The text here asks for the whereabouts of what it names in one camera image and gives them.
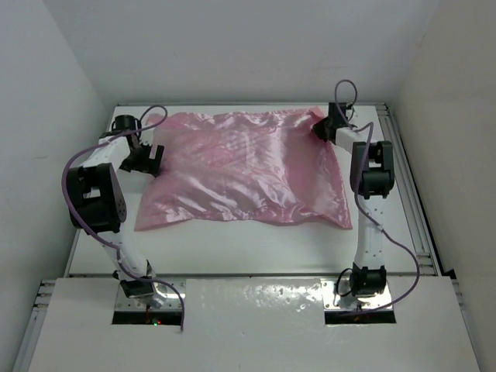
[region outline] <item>black joint motor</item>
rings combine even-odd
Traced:
[[[153,295],[153,284],[142,281],[120,281],[127,298],[141,298]]]
[[[346,110],[350,108],[346,103],[339,103],[339,108],[343,113],[346,114]],[[339,114],[336,104],[329,103],[329,112],[327,117],[317,122],[313,127],[312,131],[317,135],[322,141],[336,144],[336,132],[338,129],[346,128],[348,125],[344,121],[343,117]]]
[[[382,195],[383,198],[386,198],[394,187],[393,145],[390,141],[371,143],[362,173],[358,174],[366,147],[365,142],[353,144],[350,171],[351,188],[365,199],[373,195]],[[358,177],[360,183],[358,190],[355,190]]]
[[[125,131],[142,129],[141,121],[132,115],[119,115],[115,117],[112,130],[102,134],[102,137],[115,136]],[[131,154],[122,162],[119,169],[123,171],[137,171],[157,177],[160,174],[160,162],[164,155],[164,147],[157,146],[155,155],[150,157],[152,146],[140,143],[141,132],[126,136]]]
[[[386,269],[384,266],[378,270],[369,270],[368,267],[360,269],[353,264],[350,287],[351,294],[357,297],[380,294],[386,288]]]
[[[92,190],[98,190],[98,194],[86,198]],[[117,233],[126,220],[126,203],[110,163],[71,168],[67,174],[67,192],[79,216],[96,233]],[[71,221],[81,228],[72,214]]]

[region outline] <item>pink anti-static bag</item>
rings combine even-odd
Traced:
[[[332,144],[312,132],[323,117],[318,108],[171,116],[153,134],[165,147],[161,173],[143,192],[136,230],[189,219],[351,229]]]

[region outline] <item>white work surface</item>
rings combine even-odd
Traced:
[[[411,283],[390,277],[393,298]],[[183,333],[112,325],[118,285],[59,279],[29,372],[478,370],[448,277],[422,277],[396,324],[335,326],[324,324],[318,278],[188,280]]]
[[[176,112],[266,112],[297,109],[300,105],[243,106],[168,106]],[[319,106],[326,114],[327,105]],[[147,106],[116,107],[114,116],[140,117]],[[157,108],[152,112],[161,113]],[[357,106],[355,124],[374,122],[374,140],[384,137],[374,106]],[[152,131],[144,132],[150,138]],[[135,247],[150,261],[158,274],[320,274],[339,273],[351,267],[357,250],[358,210],[350,188],[351,156],[335,147],[335,152],[350,207],[352,230],[324,223],[307,222],[299,226],[272,226],[254,221],[213,222],[191,220],[162,229],[135,232],[134,223],[141,194],[151,176],[119,170],[118,178],[126,199],[128,219],[122,226]],[[399,242],[413,250],[405,211],[395,185],[387,198],[384,228]],[[99,244],[85,233],[79,234],[70,274],[110,274],[115,268]],[[390,273],[414,272],[411,257],[384,239],[384,259]]]

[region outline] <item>white panel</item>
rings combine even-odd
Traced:
[[[398,100],[423,205],[485,370],[496,370],[495,15],[494,0],[445,0]]]
[[[0,371],[10,371],[38,285],[64,272],[74,236],[62,168],[108,113],[41,1],[2,2],[0,51]]]
[[[112,103],[392,99],[439,2],[44,1]]]
[[[393,297],[410,285],[390,279]],[[449,278],[423,277],[396,324],[326,326],[319,279],[186,284],[178,326],[112,325],[113,279],[60,279],[29,372],[184,370],[475,372]],[[281,293],[291,288],[293,295]]]
[[[215,114],[296,107],[299,106],[171,106],[169,109],[172,115],[183,111]],[[118,107],[114,115],[126,113],[140,117],[145,108]],[[321,109],[326,112],[327,108],[322,106]],[[374,121],[374,139],[382,138],[375,107],[357,107],[355,120],[358,126]],[[144,132],[143,139],[151,134],[151,131]],[[162,229],[134,232],[143,186],[150,178],[120,171],[119,183],[128,206],[128,219],[122,231],[159,274],[339,273],[351,266],[357,251],[358,210],[349,182],[351,156],[340,148],[335,148],[335,151],[355,226],[353,230],[337,229],[317,222],[281,227],[253,221],[192,220]],[[395,239],[413,249],[397,187],[390,193],[384,207],[384,228]],[[383,247],[386,268],[390,272],[415,270],[411,257],[403,250],[386,239],[383,239]],[[80,234],[71,274],[110,274],[114,269],[99,244],[86,234]]]

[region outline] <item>plastic bag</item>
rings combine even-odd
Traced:
[[[312,132],[323,117],[318,108],[171,116],[153,134],[164,156],[143,192],[135,229],[189,219],[324,219],[351,229],[332,144]],[[159,119],[151,115],[148,123]]]

